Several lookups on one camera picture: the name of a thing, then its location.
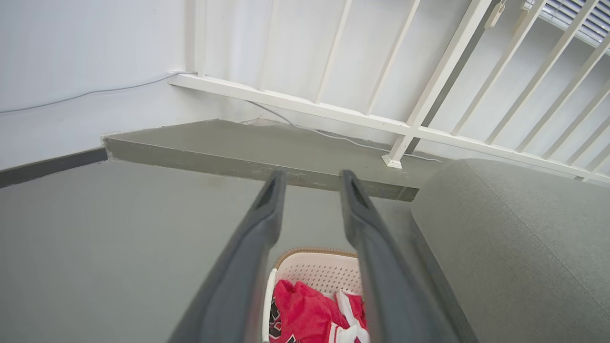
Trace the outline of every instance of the gray cable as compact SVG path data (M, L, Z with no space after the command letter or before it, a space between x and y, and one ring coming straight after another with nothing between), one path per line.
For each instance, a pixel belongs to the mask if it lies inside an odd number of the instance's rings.
M143 83L143 84L137 84L137 85L131 85L131 86L125 86L125 87L118 87L118 88L110 88L110 89L102 89L102 90L92 90L90 92L86 92L86 93L83 93L83 94L80 94L80 95L72 96L71 98L66 98L66 99L61 99L61 100L53 101L51 103L44 103L44 104L36 105L36 106L22 107L22 108L13 109L13 110L2 110L2 111L0 111L0 114L10 113L10 112L19 112L19 111L22 111L22 110L31 110L31 109L37 109L39 107L55 105L55 104L58 104L58 103L63 103L65 101L70 101L70 100L82 98L85 95L94 94L94 93L114 92L116 90L126 90L126 89L130 89L130 88L142 87L142 86L146 86L146 85L149 85L149 84L153 84L155 82L159 82L159 81L163 81L163 80L169 79L170 77L172 77L174 75L178 75L178 74L196 74L196 73L194 71L177 71L177 72L171 73L170 75L165 76L163 78L156 79L154 81L146 82L146 83Z
M370 145L364 145L364 144L360 144L360 143L354 142L353 140L351 140L351 139L349 139L349 138L345 138L345 137L336 137L336 136L333 136L333 135L325 134L324 132L318 131L318 130L316 130L316 129L306 128L306 127L304 127L304 126L300 126L300 125L294 124L292 121L290 121L290 120L289 120L288 118L286 118L285 116L283 116L283 115L281 115L281 114L279 114L279 113L277 113L277 112L275 112L275 111L272 111L272 110L270 110L270 109L266 108L265 106L263 106L263 105L261 105L261 104L255 103L255 102L253 102L253 101L248 101L248 102L249 102L249 103L251 103L252 105L255 105L255 106L258 106L258 107L262 108L263 110L268 111L269 113L272 113L272 114L277 115L278 117L282 118L283 120L285 120L286 122L288 122L288 124L290 124L290 125L292 125L292 126L296 127L297 129L302 129L302 130L307 130L307 131L315 132L315 133L317 133L317 134L321 134L321 135L323 135L323 136L325 136L325 137L329 137L329 138L332 138L332 139L346 140L346 141L348 141L348 142L350 142L350 143L352 143L352 144L355 144L355 145L357 145L357 146L361 146L361 147L363 147L363 148L375 149L375 150L383 151L383 152L385 152L385 153L389 153L389 152L390 152L389 150L385 150L385 149L382 149L382 148L376 148L376 147L374 147L374 146L370 146ZM428 158L425 158L425 157L421 157L421 156L417 156L417 155L411 155L411 154L404 154L404 156L415 157L415 158L418 158L418 159L423 159L423 160L426 160L426 161L443 162L443 161L441 161L441 160L437 160L437 159L428 159Z

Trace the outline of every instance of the window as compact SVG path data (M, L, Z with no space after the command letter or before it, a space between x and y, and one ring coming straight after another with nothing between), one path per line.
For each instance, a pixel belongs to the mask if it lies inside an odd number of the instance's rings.
M540 17L565 30L572 23L584 3L585 0L548 0L540 11ZM610 31L610 0L600 0L580 27L576 36L597 47L608 34L608 31Z

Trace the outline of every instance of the white cable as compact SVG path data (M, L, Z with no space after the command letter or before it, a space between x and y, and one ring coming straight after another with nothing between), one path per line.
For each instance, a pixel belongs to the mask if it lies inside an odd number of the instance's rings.
M255 106L258 106L258 107L262 108L263 110L268 111L269 113L272 113L272 114L277 115L278 117L282 118L283 120L285 120L286 122L288 122L288 124L290 124L290 125L292 125L292 126L296 127L297 129L302 129L302 130L307 130L307 131L315 132L315 133L317 133L317 134L321 134L321 135L323 135L323 136L325 136L325 137L329 137L329 138L332 138L332 139L346 140L346 141L348 141L348 142L350 142L350 143L352 143L352 144L355 144L355 145L357 145L357 146L361 146L361 147L363 147L363 148L375 149L375 150L383 151L383 152L385 152L385 153L389 153L389 152L390 152L389 150L385 150L385 149L382 149L382 148L376 148L376 147L374 147L374 146L370 146L370 145L364 145L364 144L360 144L360 143L354 142L353 140L351 140L351 139L349 139L349 138L345 138L345 137L336 137L336 136L333 136L333 135L325 134L324 132L320 132L320 131L318 131L318 130L316 130L316 129L310 129L310 128L306 128L306 127L304 127L304 126L300 126L300 125L294 124L292 121L290 121L290 120L289 120L288 118L286 118L285 116L283 116L283 115L281 115L281 114L279 114L279 113L277 113L277 112L275 112L275 111L272 111L272 110L270 110L270 109L266 108L265 106L263 106L263 105L261 105L261 104L255 103L255 102L253 102L253 101L248 101L248 102L249 102L249 103L251 103L252 105L255 105ZM423 160L426 160L426 161L443 162L443 161L441 161L441 160L437 160L437 159L428 159L428 158L425 158L425 157L416 156L416 155L411 155L411 154L404 154L404 156L415 157L415 158L418 158L418 159L423 159Z
M118 88L110 88L110 89L92 90L90 92L86 92L86 93L83 93L83 94L80 94L80 95L72 96L71 98L65 98L65 99L53 101L53 102L50 102L50 103L44 103L44 104L41 104L41 105L22 107L22 108L19 108L19 109L12 109L12 110L2 110L2 111L0 111L0 114L10 113L10 112L19 112L21 110L37 109L39 107L54 105L54 104L58 104L58 103L63 103L65 101L70 101L70 100L82 98L85 95L94 94L94 93L114 92L116 90L126 90L126 89L130 89L130 88L141 87L141 86L145 86L145 85L153 84L155 82L159 82L159 81L163 81L163 80L169 79L170 77L172 77L174 75L178 75L178 74L196 74L196 73L194 71L177 71L175 73L171 73L168 76L162 77L160 79L156 79L154 81L146 82L146 83L143 83L143 84L137 84L137 85L131 85L131 86L125 86L125 87L118 87Z

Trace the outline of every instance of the railing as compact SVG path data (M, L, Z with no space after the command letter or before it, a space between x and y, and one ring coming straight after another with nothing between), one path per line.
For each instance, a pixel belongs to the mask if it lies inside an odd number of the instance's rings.
M471 119L472 113L475 111L477 106L481 103L491 86L498 79L517 48L529 32L536 18L539 16L540 10L546 3L546 0L538 0L534 4L533 8L527 13L526 17L522 20L519 27L517 28L512 40L509 42L504 54L500 57L496 66L491 71L489 77L479 89L474 100L463 114L455 128L451 132L443 132L436 129L431 129L422 126L422 122L426 117L426 114L430 110L435 99L438 97L443 85L449 78L450 73L455 67L461 54L464 52L466 45L470 38L475 32L479 22L483 18L489 4L492 0L472 0L462 21L456 29L453 38L449 42L440 62L436 66L432 77L428 81L421 97L419 98L415 108L411 112L407 122L384 118L376 115L371 115L371 112L378 99L379 91L382 89L387 76L391 72L392 65L398 54L398 50L403 42L406 32L409 30L409 26L416 14L417 7L420 0L414 0L411 6L408 8L407 13L404 16L404 20L400 26L400 29L394 39L392 47L388 53L384 66L379 74L376 81L375 87L371 97L368 100L366 110L359 112L356 110L346 109L342 107L333 106L330 104L321 103L322 96L326 90L330 72L333 68L334 58L336 55L337 47L343 34L346 19L350 12L350 6L352 0L346 0L345 5L339 19L339 26L335 32L334 41L332 43L328 58L326 61L323 77L320 82L319 89L312 99L299 98L292 95L286 95L278 92L272 92L266 90L265 80L267 75L267 66L270 60L270 51L274 45L274 37L276 31L276 22L278 18L278 8L280 0L273 0L272 13L271 13L271 24L268 31L267 46L265 49L264 62L262 64L261 81L258 88L250 87L248 85L239 84L236 82L225 81L222 79L215 79L205 76L205 59L206 59L206 0L199 0L198 12L197 12L197 28L196 28L196 70L197 76L194 75L177 75L170 79L170 84L178 85L181 87L193 88L202 90L205 92L215 93L224 96L230 96L232 98L244 99L247 101L253 101L261 104L268 104L271 106L280 107L283 109L293 110L309 115L316 115L323 118L329 118L345 123L356 124L365 126L368 128L378 129L386 132L392 132L400 135L400 137L394 143L391 152L388 155L383 156L383 161L389 167L401 168L400 159L407 149L408 144L413 138L419 138L424 140L430 140L432 142L447 144L456 146L459 148L465 148L472 151L478 151L493 156L503 157L513 161L524 162L526 164L535 165L557 172L574 175L579 179L587 181L589 179L610 183L610 176L602 174L599 169L604 166L605 163L610 161L610 145L602 150L597 157L589 163L586 168L580 168L574 165L574 163L586 153L594 142L602 135L603 132L610 126L610 118L607 119L593 134L587 139L586 142L580 146L577 151L568 159L566 163L553 161L550 157L553 153L568 139L570 134L587 118L593 110L604 100L604 98L610 92L610 81L608 81L600 92L593 98L593 100L584 108L584 110L576 117L574 122L563 132L558 140L551 146L551 148L544 153L542 156L535 156L532 154L524 153L524 149L532 142L532 140L540 133L540 130L545 126L549 119L558 111L559 108L565 103L566 99L574 92L574 90L582 83L583 79L589 74L593 66L600 60L605 51L610 48L610 35L606 37L599 47L593 52L586 63L574 76L570 84L565 88L561 95L557 98L554 104L546 111L542 118L534 125L532 130L523 140L523 142L517 147L516 150L506 148L503 146L495 145L495 141L500 132L506 127L506 125L513 119L515 113L517 113L525 103L525 101L531 96L532 92L537 88L542 79L549 72L551 67L557 61L561 53L565 50L570 40L574 37L580 25L584 22L591 10L595 7L599 0L588 0L572 24L566 29L563 36L559 39L556 46L552 49L551 53L544 60L543 64L538 69L529 84L522 91L521 95L517 98L512 107L508 110L506 115L502 118L500 123L493 130L489 138L485 141L471 139L459 135L461 129L464 127L466 122Z

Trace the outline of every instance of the laundry basket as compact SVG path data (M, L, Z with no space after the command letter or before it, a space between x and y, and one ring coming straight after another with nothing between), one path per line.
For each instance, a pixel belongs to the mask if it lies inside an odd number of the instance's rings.
M263 303L262 341L269 342L273 290L279 280L302 282L331 297L341 290L362 295L358 255L326 248L296 248L284 253L269 273Z

